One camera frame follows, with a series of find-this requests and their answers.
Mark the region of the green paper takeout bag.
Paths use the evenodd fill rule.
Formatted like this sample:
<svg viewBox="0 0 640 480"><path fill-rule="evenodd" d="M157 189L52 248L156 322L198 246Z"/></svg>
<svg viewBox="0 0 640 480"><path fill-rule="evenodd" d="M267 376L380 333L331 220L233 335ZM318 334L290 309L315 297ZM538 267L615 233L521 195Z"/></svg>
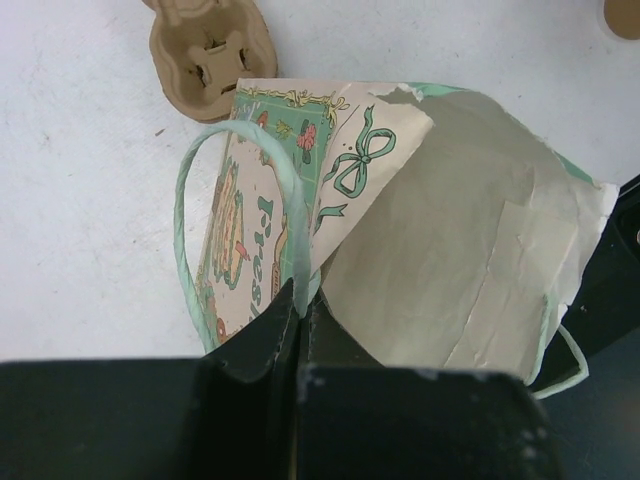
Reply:
<svg viewBox="0 0 640 480"><path fill-rule="evenodd" d="M614 210L592 179L481 93L428 83L243 80L178 173L174 253L213 351L286 285L323 293L386 366L534 384Z"/></svg>

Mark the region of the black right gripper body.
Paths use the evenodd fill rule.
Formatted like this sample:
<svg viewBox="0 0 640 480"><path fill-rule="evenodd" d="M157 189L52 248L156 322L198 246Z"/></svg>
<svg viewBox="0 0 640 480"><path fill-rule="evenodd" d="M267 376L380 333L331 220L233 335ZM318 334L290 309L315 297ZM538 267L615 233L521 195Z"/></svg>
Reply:
<svg viewBox="0 0 640 480"><path fill-rule="evenodd" d="M639 179L622 186L561 326L585 358L639 327Z"/></svg>

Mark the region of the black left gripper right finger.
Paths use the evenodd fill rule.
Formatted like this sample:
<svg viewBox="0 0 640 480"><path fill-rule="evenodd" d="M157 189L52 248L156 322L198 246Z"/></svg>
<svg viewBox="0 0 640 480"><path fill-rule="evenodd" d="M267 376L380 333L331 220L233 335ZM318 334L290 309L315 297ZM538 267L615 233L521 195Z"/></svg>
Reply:
<svg viewBox="0 0 640 480"><path fill-rule="evenodd" d="M509 374L384 367L318 294L301 330L300 479L560 479L548 418Z"/></svg>

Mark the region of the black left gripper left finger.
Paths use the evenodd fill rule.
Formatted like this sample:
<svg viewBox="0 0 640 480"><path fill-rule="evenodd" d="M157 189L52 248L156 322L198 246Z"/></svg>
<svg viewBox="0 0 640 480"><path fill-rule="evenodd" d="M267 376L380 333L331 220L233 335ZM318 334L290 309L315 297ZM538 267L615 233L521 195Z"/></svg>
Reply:
<svg viewBox="0 0 640 480"><path fill-rule="evenodd" d="M201 358L5 362L5 479L285 479L299 320L286 283Z"/></svg>

